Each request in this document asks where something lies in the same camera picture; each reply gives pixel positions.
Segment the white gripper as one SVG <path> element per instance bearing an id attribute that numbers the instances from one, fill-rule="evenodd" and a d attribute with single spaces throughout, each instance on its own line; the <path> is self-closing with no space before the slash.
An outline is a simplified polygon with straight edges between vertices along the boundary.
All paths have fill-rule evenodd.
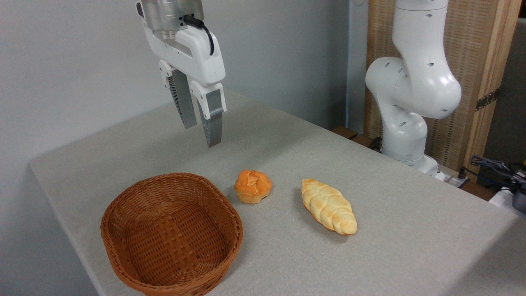
<path id="1" fill-rule="evenodd" d="M 226 73 L 218 41 L 203 23 L 202 2 L 137 2 L 136 9 L 184 127 L 197 124 L 192 94 L 208 147 L 216 146 L 221 142 L 222 114 L 227 110 L 225 92 L 218 82 Z M 187 76 L 194 79 L 190 85 Z"/>

